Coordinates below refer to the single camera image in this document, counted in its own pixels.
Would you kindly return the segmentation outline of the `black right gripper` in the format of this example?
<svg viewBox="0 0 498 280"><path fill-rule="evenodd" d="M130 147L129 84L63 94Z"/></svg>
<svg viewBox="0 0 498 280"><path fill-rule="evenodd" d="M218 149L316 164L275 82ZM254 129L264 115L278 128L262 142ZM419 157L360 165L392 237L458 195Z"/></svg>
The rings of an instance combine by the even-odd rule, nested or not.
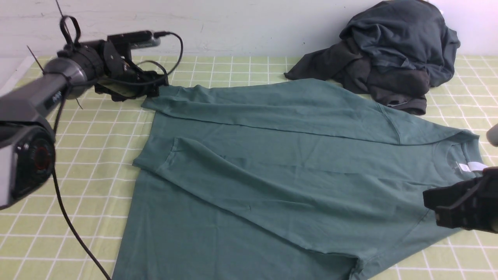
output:
<svg viewBox="0 0 498 280"><path fill-rule="evenodd" d="M498 232L497 167L485 168L481 177L425 190L422 195L439 227Z"/></svg>

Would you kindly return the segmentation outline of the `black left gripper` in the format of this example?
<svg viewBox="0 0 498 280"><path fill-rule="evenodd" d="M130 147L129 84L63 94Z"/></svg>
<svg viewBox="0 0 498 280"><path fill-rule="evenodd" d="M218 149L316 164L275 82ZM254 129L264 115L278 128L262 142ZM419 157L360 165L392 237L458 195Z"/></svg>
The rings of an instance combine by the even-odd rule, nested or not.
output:
<svg viewBox="0 0 498 280"><path fill-rule="evenodd" d="M154 34L161 38L163 34ZM140 97L154 98L160 88L169 85L165 69L163 73L143 70L132 62L130 47L114 46L110 41L102 46L102 59L105 63L105 76L94 85L98 94L110 95L112 101L123 102Z"/></svg>

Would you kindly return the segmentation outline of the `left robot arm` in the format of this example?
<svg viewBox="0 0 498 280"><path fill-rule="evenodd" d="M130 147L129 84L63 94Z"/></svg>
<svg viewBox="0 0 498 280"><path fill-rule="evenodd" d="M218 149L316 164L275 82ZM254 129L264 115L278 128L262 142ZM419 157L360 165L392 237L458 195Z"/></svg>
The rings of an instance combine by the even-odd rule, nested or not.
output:
<svg viewBox="0 0 498 280"><path fill-rule="evenodd" d="M144 71L131 51L160 45L166 31L114 34L106 40L68 43L45 65L43 75L1 97L1 209L38 190L54 170L55 131L46 117L91 87L121 102L158 95L167 73Z"/></svg>

